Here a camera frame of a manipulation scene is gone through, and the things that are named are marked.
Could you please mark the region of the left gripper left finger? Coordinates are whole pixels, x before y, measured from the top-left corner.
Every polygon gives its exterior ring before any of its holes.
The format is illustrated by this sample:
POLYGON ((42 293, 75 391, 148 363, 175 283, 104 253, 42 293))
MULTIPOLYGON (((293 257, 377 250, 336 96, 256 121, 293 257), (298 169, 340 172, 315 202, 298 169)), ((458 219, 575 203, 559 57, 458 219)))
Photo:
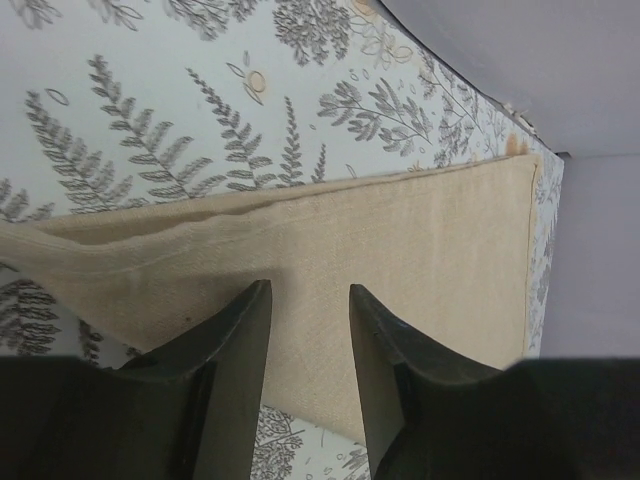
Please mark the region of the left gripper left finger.
POLYGON ((271 284, 258 280, 118 369, 3 358, 2 477, 248 478, 271 316, 271 284))

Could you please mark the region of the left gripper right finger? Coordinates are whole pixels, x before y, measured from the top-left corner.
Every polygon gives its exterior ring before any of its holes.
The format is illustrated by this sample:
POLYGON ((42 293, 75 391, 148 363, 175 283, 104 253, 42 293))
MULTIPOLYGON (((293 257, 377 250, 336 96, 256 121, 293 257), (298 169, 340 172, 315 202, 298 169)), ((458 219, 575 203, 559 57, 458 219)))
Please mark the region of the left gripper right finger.
POLYGON ((349 322, 373 478, 638 477, 637 359, 525 359, 498 370, 356 284, 349 322))

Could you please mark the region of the beige cloth napkin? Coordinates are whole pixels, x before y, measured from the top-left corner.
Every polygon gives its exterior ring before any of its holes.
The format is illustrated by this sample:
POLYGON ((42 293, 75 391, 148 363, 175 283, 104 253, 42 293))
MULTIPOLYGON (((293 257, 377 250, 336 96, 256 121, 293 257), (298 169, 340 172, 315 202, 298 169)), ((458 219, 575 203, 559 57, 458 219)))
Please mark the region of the beige cloth napkin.
POLYGON ((535 155, 3 223, 1 260, 140 350, 272 285, 263 402, 362 441, 349 288, 467 357, 525 354, 535 155))

